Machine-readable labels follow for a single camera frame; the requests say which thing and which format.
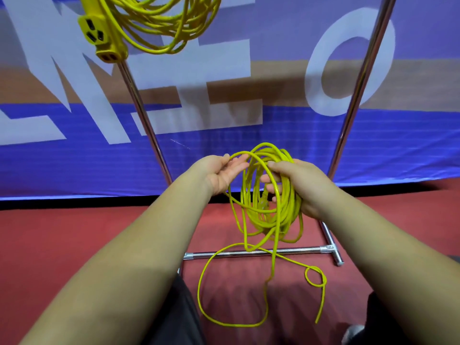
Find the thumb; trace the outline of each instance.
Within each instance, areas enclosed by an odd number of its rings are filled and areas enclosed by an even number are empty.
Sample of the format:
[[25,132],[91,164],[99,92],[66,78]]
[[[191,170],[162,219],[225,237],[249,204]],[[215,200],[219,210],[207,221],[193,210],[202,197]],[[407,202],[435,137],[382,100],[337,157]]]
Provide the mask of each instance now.
[[268,161],[267,166],[272,171],[275,171],[279,174],[283,174],[288,177],[293,176],[294,173],[296,172],[296,169],[298,168],[298,166],[295,163],[291,163],[287,161],[279,161],[279,162]]

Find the shoe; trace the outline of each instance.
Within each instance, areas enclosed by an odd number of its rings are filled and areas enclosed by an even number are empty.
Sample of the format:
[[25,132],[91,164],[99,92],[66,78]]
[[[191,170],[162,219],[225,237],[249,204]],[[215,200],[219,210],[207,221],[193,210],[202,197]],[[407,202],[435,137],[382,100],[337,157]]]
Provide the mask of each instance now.
[[342,345],[348,345],[351,342],[351,339],[364,330],[364,326],[362,324],[353,324],[348,327],[346,330],[344,337],[342,338]]

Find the yellow extension cord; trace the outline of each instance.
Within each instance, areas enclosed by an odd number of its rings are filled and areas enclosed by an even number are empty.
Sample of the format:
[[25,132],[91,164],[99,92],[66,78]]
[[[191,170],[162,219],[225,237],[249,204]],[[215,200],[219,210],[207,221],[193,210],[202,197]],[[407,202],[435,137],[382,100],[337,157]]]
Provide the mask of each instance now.
[[[155,1],[99,0],[108,21],[123,38],[135,48],[150,54],[174,54],[184,49],[187,41],[198,38],[209,27],[221,0],[184,0],[182,13],[175,16],[163,14],[181,0],[153,5]],[[173,40],[168,45],[155,46],[144,40],[139,32],[170,36]]]
[[[302,213],[300,212],[300,204],[302,202],[302,199],[294,191],[294,187],[292,186],[289,178],[283,177],[283,176],[281,177],[283,194],[282,196],[280,195],[279,190],[278,190],[278,185],[276,184],[276,180],[273,178],[273,175],[270,169],[267,167],[267,162],[268,161],[293,162],[293,160],[286,150],[284,149],[279,150],[275,145],[270,144],[270,143],[259,144],[251,151],[240,151],[236,154],[233,154],[230,157],[230,159],[232,159],[233,157],[237,157],[239,155],[243,155],[243,154],[249,154],[250,161],[249,161],[249,167],[245,171],[243,171],[243,184],[241,187],[241,202],[239,202],[238,200],[236,200],[235,198],[231,196],[230,186],[228,188],[227,196],[230,198],[230,205],[232,207],[233,214],[235,215],[236,224],[238,226],[238,229],[244,235],[244,242],[234,243],[225,248],[222,248],[221,250],[216,252],[212,257],[210,257],[209,260],[206,262],[206,265],[203,268],[203,272],[201,273],[200,280],[198,282],[198,293],[197,293],[198,307],[200,308],[200,311],[203,313],[203,315],[207,319],[221,326],[246,327],[246,328],[260,326],[262,323],[265,322],[265,320],[268,317],[267,284],[275,276],[275,259],[276,257],[278,257],[278,258],[290,261],[291,263],[305,267],[305,279],[307,280],[307,282],[311,284],[312,286],[319,287],[322,289],[321,304],[320,304],[319,311],[318,311],[318,314],[315,320],[315,323],[318,323],[319,318],[321,316],[322,308],[324,305],[324,294],[325,294],[325,288],[326,288],[326,283],[327,283],[326,276],[321,271],[321,269],[316,266],[309,266],[309,265],[300,263],[298,261],[286,258],[276,253],[279,241],[287,242],[287,243],[295,243],[302,237],[302,232],[304,228],[303,220],[302,220]],[[260,195],[260,192],[257,191],[257,189],[260,189],[260,177],[264,173],[264,171],[268,174],[271,180],[271,183],[273,187],[275,188],[276,208],[274,209],[269,209],[267,188],[264,187],[264,191],[262,192],[262,195]],[[254,189],[252,202],[251,202],[251,188]],[[237,203],[241,206],[243,228],[241,228],[240,221],[238,219],[238,216],[236,215],[236,210],[235,210],[235,207],[233,206],[233,203]],[[246,215],[249,217],[249,220],[256,228],[255,232],[248,233],[247,226],[246,226]],[[285,235],[288,233],[289,227],[294,222],[296,217],[299,218],[299,223],[300,223],[299,234],[294,240],[285,239]],[[262,238],[262,240],[258,244],[256,245],[248,244],[247,242],[248,236],[255,236],[261,233],[265,234],[265,237]],[[210,315],[208,315],[204,311],[203,306],[201,305],[201,298],[200,298],[201,282],[203,280],[204,273],[206,272],[206,268],[208,267],[211,260],[220,252],[226,251],[227,249],[236,247],[236,246],[244,246],[247,252],[251,252],[256,249],[259,249],[264,252],[270,253],[270,251],[261,247],[263,244],[265,244],[268,241],[268,239],[273,240],[274,242],[273,242],[273,252],[271,253],[271,273],[270,273],[270,277],[264,283],[265,315],[262,318],[262,320],[257,323],[253,323],[253,324],[232,324],[232,323],[221,322],[221,321],[218,321],[212,318]],[[310,281],[310,279],[308,278],[309,270],[314,270],[321,275],[321,279],[322,279],[321,284],[316,284]]]

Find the pant leg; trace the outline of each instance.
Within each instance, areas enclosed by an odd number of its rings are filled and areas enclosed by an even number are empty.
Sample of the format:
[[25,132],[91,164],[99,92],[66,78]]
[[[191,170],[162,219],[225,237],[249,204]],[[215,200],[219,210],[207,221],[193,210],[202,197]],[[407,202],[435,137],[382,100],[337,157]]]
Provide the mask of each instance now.
[[350,345],[411,344],[402,328],[382,304],[375,292],[368,298],[364,330],[355,335]]
[[141,345],[204,345],[205,343],[192,295],[178,275]]

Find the person's left hand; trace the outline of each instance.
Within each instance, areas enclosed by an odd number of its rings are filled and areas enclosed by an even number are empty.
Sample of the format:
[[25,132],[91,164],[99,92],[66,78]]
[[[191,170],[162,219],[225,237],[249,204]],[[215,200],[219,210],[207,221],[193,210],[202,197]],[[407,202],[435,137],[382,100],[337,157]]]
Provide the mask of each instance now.
[[246,162],[248,157],[244,154],[229,161],[229,154],[206,156],[195,162],[190,169],[205,175],[214,196],[225,192],[236,176],[249,166]]

